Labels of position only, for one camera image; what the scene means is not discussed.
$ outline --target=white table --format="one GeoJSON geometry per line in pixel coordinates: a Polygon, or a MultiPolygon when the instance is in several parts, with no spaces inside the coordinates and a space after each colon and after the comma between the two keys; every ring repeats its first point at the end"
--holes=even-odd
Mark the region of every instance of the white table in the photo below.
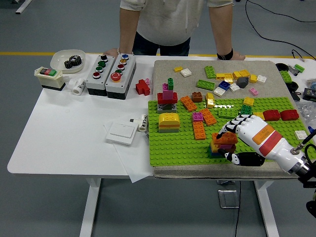
{"type": "MultiPolygon", "coordinates": [[[[87,54],[83,69],[76,74],[65,75],[66,78],[86,78],[96,57],[97,55],[87,54]]],[[[86,178],[90,189],[80,236],[91,236],[101,178],[128,178],[116,150],[105,142],[103,125],[119,118],[138,118],[147,113],[152,94],[138,95],[135,84],[139,79],[151,79],[154,62],[163,59],[216,60],[211,57],[137,56],[137,69],[126,100],[89,95],[86,89],[81,96],[75,96],[67,88],[62,91],[43,89],[39,96],[7,168],[9,172],[20,175],[69,175],[86,178]]],[[[297,63],[306,69],[315,68],[316,63],[313,60],[302,63],[298,59],[247,60],[271,60],[291,65],[297,63]]],[[[302,77],[312,76],[312,71],[306,70],[296,77],[302,88],[299,91],[304,90],[302,77]]],[[[144,152],[149,150],[146,146],[142,149],[144,152]]],[[[271,182],[261,185],[257,183],[258,195],[263,193],[264,198],[268,198],[266,188],[269,184],[271,182]]],[[[261,203],[261,206],[270,206],[269,198],[267,200],[268,203],[261,203]]],[[[268,235],[277,233],[273,214],[264,219],[266,225],[271,225],[270,228],[267,226],[268,235]]]]}

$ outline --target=hand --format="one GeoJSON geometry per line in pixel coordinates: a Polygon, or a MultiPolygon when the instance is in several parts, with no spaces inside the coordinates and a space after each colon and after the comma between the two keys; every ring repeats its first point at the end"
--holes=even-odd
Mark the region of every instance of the hand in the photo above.
{"type": "Polygon", "coordinates": [[[109,55],[109,56],[113,56],[115,58],[118,57],[118,49],[117,48],[112,48],[108,51],[105,51],[103,54],[109,55]]]}
{"type": "Polygon", "coordinates": [[[240,55],[239,52],[234,51],[234,54],[231,60],[245,60],[245,58],[246,58],[245,55],[240,55]]]}

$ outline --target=white dish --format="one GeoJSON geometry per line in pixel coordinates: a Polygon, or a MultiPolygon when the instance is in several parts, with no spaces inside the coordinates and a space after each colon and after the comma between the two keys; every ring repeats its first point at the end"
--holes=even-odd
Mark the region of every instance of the white dish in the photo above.
{"type": "Polygon", "coordinates": [[[55,70],[62,70],[63,73],[76,73],[79,72],[83,68],[83,64],[85,61],[85,52],[78,49],[68,49],[61,50],[54,54],[50,61],[50,67],[55,70]],[[81,58],[82,63],[79,66],[74,66],[72,68],[67,69],[65,67],[65,62],[69,60],[71,56],[78,55],[81,58]]]}

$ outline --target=table leg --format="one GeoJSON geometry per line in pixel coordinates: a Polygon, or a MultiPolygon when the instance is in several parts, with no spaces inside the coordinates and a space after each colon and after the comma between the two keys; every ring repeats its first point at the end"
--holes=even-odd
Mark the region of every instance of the table leg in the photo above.
{"type": "Polygon", "coordinates": [[[266,232],[268,237],[279,237],[277,231],[277,224],[272,212],[267,188],[273,183],[273,181],[254,181],[258,200],[260,203],[261,213],[263,221],[265,223],[266,232]]]}
{"type": "Polygon", "coordinates": [[[87,203],[85,205],[80,237],[90,237],[92,234],[95,209],[98,202],[101,179],[86,179],[90,185],[87,203]]]}

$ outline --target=purple lego brick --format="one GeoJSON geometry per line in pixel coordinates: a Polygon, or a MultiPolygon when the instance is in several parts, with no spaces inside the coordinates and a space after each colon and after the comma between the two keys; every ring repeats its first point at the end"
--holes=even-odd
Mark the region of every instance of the purple lego brick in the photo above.
{"type": "Polygon", "coordinates": [[[173,90],[168,90],[168,84],[162,84],[162,99],[163,100],[172,100],[173,98],[173,90]]]}
{"type": "Polygon", "coordinates": [[[228,90],[229,89],[230,84],[226,81],[222,81],[221,83],[219,83],[218,87],[222,88],[224,90],[228,90]]]}
{"type": "Polygon", "coordinates": [[[253,87],[250,88],[249,91],[250,91],[250,93],[253,94],[254,96],[257,96],[257,95],[259,94],[258,91],[257,91],[255,88],[253,88],[253,87]]]}
{"type": "Polygon", "coordinates": [[[193,112],[192,122],[203,122],[203,114],[201,112],[193,112]]]}

